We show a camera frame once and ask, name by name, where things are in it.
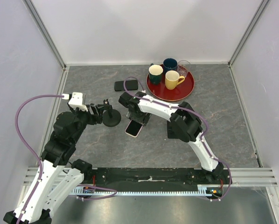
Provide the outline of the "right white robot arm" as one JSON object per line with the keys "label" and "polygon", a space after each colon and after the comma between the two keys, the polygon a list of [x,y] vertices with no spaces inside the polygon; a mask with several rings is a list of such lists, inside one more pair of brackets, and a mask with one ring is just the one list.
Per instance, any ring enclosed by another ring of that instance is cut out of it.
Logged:
{"label": "right white robot arm", "polygon": [[127,117],[130,120],[143,126],[147,125],[151,115],[165,119],[168,124],[168,137],[186,142],[193,149],[200,161],[205,181],[213,184],[221,178],[224,166],[206,142],[202,128],[204,120],[190,104],[165,102],[142,91],[134,96],[124,92],[119,97],[119,103],[128,109]]}

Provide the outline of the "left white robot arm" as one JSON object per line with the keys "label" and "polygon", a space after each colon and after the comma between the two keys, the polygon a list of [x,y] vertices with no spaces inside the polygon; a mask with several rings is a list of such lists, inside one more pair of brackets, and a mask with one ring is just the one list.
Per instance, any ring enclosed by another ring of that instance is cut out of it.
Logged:
{"label": "left white robot arm", "polygon": [[53,186],[75,152],[86,126],[101,124],[103,119],[103,105],[69,103],[68,106],[70,111],[62,112],[56,118],[28,193],[19,207],[5,214],[6,223],[49,224],[70,192],[77,185],[92,180],[92,165],[79,159],[73,162],[61,182]]}

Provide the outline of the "black round-base phone stand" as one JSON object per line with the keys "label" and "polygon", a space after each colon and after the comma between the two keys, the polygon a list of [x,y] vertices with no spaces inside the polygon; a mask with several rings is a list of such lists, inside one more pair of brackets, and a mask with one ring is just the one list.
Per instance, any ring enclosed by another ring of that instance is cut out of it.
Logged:
{"label": "black round-base phone stand", "polygon": [[103,124],[107,127],[115,127],[121,122],[121,114],[118,110],[113,109],[108,99],[103,103]]}

